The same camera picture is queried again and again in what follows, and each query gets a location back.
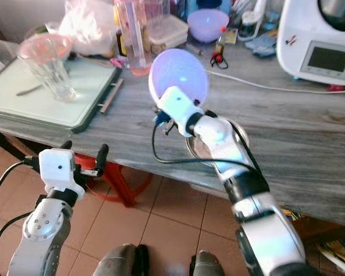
blue cloth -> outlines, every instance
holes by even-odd
[[[276,40],[274,36],[269,36],[267,33],[251,40],[245,42],[245,46],[252,50],[254,55],[260,57],[273,56],[276,54]]]

green cutting board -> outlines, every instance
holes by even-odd
[[[69,103],[55,101],[43,86],[16,96],[20,91],[38,86],[40,82],[22,61],[16,59],[11,62],[0,72],[0,117],[73,132],[83,131],[120,70],[83,59],[66,61],[65,67],[69,72],[70,85],[76,91],[75,99]]]

red object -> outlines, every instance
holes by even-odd
[[[328,85],[326,90],[327,91],[344,91],[343,85]]]
[[[214,58],[217,63],[223,62],[223,56],[219,53],[213,52],[211,57]]]
[[[95,158],[86,155],[76,154],[75,162],[80,164],[85,170],[91,170],[95,167]],[[137,189],[131,190],[127,183],[125,183],[124,177],[121,174],[122,167],[122,165],[107,162],[102,176],[102,178],[107,181],[110,187],[115,191],[116,196],[105,196],[94,191],[93,187],[97,184],[97,181],[94,179],[91,179],[88,182],[87,188],[95,196],[103,200],[122,202],[125,207],[131,207],[136,204],[135,197],[137,197],[151,182],[152,174],[148,174],[144,182]]]

table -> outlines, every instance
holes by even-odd
[[[210,56],[212,45],[199,45]],[[324,90],[294,80],[276,58],[259,59],[241,45],[225,47],[225,73],[268,86]],[[76,152],[96,156],[110,147],[108,160],[155,174],[223,191],[212,168],[203,164],[160,164],[151,149],[154,102],[147,77],[124,70],[125,83],[108,114],[98,114],[79,134],[55,131],[0,118],[0,132],[59,146],[73,141]],[[345,94],[309,94],[264,90],[218,76],[210,77],[205,107],[245,127],[250,148],[285,208],[345,225]],[[165,158],[190,158],[177,131],[158,134],[156,146]]]

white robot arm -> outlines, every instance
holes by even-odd
[[[82,170],[70,149],[46,149],[39,154],[41,179],[47,197],[25,220],[22,240],[14,253],[8,275],[55,275],[60,250],[70,232],[72,208],[85,194],[88,177],[99,177],[109,148],[102,145],[95,169]]]
[[[226,119],[209,117],[177,86],[169,87],[157,102],[178,125],[179,132],[200,138],[213,159],[225,159],[255,167],[245,141],[237,142]],[[241,228],[237,239],[251,275],[285,275],[307,269],[300,238],[270,194],[258,170],[228,162],[214,162]]]

